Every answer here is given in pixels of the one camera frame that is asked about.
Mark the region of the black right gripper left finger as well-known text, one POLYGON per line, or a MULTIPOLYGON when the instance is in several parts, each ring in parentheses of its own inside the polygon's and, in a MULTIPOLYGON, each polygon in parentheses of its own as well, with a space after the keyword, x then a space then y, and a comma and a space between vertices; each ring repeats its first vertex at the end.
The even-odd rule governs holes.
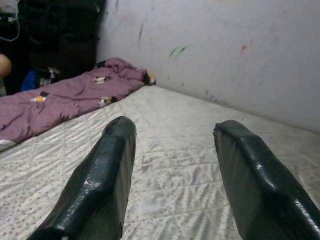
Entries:
POLYGON ((119 240, 123 235, 136 153, 136 125, 109 122, 75 168, 30 240, 119 240))

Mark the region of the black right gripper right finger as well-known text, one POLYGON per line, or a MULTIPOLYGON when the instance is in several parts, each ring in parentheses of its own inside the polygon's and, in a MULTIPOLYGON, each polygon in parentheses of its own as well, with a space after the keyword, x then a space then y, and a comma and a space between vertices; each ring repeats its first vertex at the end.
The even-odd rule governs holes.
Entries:
POLYGON ((226 120, 213 130, 225 193, 244 240, 317 240, 320 211, 261 137, 226 120))

